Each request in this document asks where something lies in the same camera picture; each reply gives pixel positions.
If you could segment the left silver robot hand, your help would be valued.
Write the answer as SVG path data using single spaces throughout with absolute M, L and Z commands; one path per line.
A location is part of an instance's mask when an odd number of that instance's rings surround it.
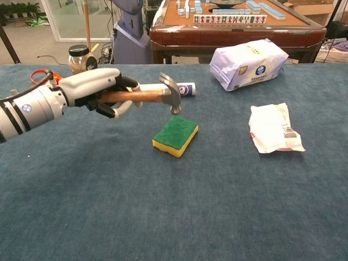
M 105 92 L 139 91 L 140 84 L 122 75 L 117 68 L 98 68 L 63 78 L 58 88 L 66 98 L 68 107 L 86 106 L 90 111 L 108 118 L 118 117 L 119 113 L 112 108 L 115 102 L 102 102 L 100 98 Z

